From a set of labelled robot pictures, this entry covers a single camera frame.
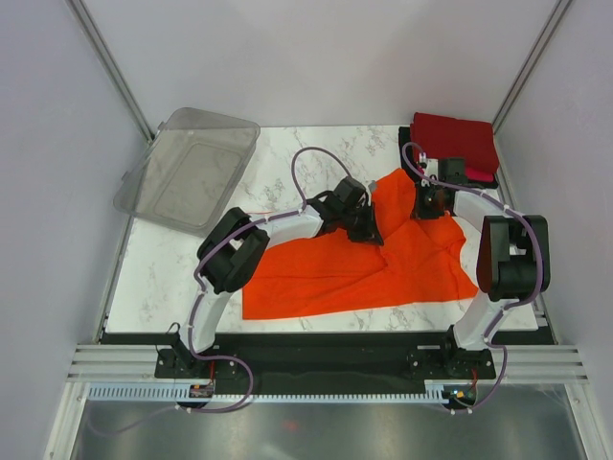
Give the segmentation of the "orange t shirt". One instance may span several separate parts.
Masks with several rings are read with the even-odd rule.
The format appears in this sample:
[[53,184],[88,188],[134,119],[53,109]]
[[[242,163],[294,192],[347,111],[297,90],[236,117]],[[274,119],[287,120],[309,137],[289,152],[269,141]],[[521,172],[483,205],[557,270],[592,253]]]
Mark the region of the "orange t shirt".
[[413,220],[415,188],[396,169],[373,194],[382,245],[349,240],[337,230],[268,249],[242,291],[246,320],[451,302],[478,288],[461,265],[465,234],[450,216]]

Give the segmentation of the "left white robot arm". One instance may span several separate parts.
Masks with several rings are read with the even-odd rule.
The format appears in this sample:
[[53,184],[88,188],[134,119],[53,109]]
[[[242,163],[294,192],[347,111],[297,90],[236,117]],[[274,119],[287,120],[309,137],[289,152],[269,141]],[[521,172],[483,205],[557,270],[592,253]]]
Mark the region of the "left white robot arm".
[[301,207],[261,217],[241,208],[228,211],[199,246],[193,277],[198,291],[173,347],[177,366],[199,377],[210,366],[209,350],[217,325],[233,294],[255,275],[264,253],[278,245],[319,239],[337,230],[351,242],[382,245],[375,217],[374,182],[364,185],[349,176],[332,191],[307,199]]

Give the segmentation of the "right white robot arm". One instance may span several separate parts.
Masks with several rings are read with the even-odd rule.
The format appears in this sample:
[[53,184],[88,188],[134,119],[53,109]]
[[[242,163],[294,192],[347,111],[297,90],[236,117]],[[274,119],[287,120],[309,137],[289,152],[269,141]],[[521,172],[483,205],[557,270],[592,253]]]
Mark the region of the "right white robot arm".
[[409,168],[415,183],[414,219],[459,217],[480,232],[478,293],[451,328],[453,343],[439,352],[448,376],[462,376],[473,355],[486,349],[510,311],[530,304],[550,280],[548,227],[542,216],[524,216],[483,189],[470,188],[462,158],[430,159],[421,153]]

